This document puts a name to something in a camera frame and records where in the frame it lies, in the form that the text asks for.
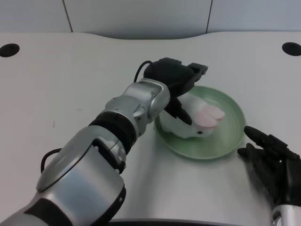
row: green plate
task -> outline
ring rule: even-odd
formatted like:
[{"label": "green plate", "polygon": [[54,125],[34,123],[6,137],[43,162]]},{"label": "green plate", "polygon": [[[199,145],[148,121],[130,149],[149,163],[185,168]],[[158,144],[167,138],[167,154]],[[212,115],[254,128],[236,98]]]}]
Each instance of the green plate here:
[{"label": "green plate", "polygon": [[209,137],[182,139],[162,130],[159,117],[155,120],[155,131],[174,152],[192,159],[215,159],[239,148],[244,141],[246,120],[238,104],[228,95],[208,87],[195,86],[191,91],[208,103],[222,109],[226,116]]}]

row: pink ear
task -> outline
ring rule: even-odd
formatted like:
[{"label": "pink ear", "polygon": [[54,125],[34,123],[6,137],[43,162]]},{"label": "pink ear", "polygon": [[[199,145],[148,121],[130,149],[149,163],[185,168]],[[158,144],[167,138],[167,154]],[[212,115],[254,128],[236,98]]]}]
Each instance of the pink ear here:
[{"label": "pink ear", "polygon": [[217,121],[205,111],[199,111],[194,119],[194,122],[198,126],[206,129],[217,127]]},{"label": "pink ear", "polygon": [[218,121],[223,120],[223,118],[225,117],[225,112],[214,105],[206,105],[202,110]]}]

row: black circular hole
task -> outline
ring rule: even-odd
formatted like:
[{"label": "black circular hole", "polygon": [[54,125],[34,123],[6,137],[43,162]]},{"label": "black circular hole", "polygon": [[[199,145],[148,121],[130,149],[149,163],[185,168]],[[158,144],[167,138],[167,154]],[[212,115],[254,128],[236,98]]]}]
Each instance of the black circular hole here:
[{"label": "black circular hole", "polygon": [[294,42],[284,43],[282,46],[282,50],[288,55],[294,57],[301,56],[301,46]]},{"label": "black circular hole", "polygon": [[17,54],[20,47],[17,44],[11,43],[4,45],[0,48],[0,57],[11,57]]}]

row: plate rim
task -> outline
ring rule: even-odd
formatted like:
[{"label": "plate rim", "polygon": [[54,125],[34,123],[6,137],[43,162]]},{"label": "plate rim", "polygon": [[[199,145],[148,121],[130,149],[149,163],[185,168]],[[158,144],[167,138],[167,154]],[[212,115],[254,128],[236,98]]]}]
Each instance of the plate rim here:
[{"label": "plate rim", "polygon": [[[208,87],[208,86],[195,86],[195,87],[203,87],[203,88],[207,88],[207,89],[213,89],[215,91],[218,91],[224,95],[226,95],[228,98],[230,98],[240,109],[241,113],[242,113],[242,116],[243,116],[243,119],[244,119],[244,124],[245,126],[247,125],[246,123],[246,117],[245,117],[245,114],[243,112],[243,110],[241,109],[241,107],[239,106],[239,104],[232,98],[230,97],[229,95],[225,94],[224,92],[218,90],[218,89],[215,89],[215,88],[212,88],[212,87]],[[245,138],[246,138],[246,135],[243,133],[243,135],[241,136],[240,140],[237,142],[237,144],[228,152],[226,153],[223,153],[223,154],[220,154],[218,156],[215,156],[215,157],[191,157],[190,155],[187,155],[187,154],[184,154],[184,153],[181,153],[181,152],[178,152],[176,151],[174,148],[171,148],[170,145],[165,141],[165,139],[163,139],[163,137],[160,135],[159,131],[158,131],[158,128],[157,128],[157,123],[159,123],[160,121],[160,118],[157,117],[154,121],[154,128],[155,128],[155,133],[156,133],[156,136],[158,136],[161,141],[168,147],[168,149],[170,149],[171,151],[173,152],[176,152],[177,154],[181,155],[181,156],[184,156],[186,158],[189,158],[189,159],[194,159],[194,160],[212,160],[212,159],[217,159],[217,158],[221,158],[223,156],[226,156],[228,154],[230,154],[231,152],[233,152],[234,150],[238,149],[238,147],[240,147],[240,145],[244,142]]]}]

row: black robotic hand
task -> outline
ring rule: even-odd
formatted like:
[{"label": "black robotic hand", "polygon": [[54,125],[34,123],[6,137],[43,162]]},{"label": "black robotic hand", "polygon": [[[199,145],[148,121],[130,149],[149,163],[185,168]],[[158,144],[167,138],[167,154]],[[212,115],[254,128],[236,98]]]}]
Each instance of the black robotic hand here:
[{"label": "black robotic hand", "polygon": [[177,97],[191,90],[194,87],[194,83],[200,80],[207,70],[208,67],[205,65],[192,63],[185,66],[179,60],[165,57],[151,63],[145,69],[143,77],[166,84],[170,92],[170,101],[165,111],[174,118],[178,117],[186,124],[191,125],[192,119],[182,109],[182,104]]},{"label": "black robotic hand", "polygon": [[273,135],[266,135],[246,126],[245,134],[256,145],[239,148],[238,154],[248,159],[254,172],[268,190],[276,205],[301,206],[301,160],[300,156],[287,148],[287,144]]}]

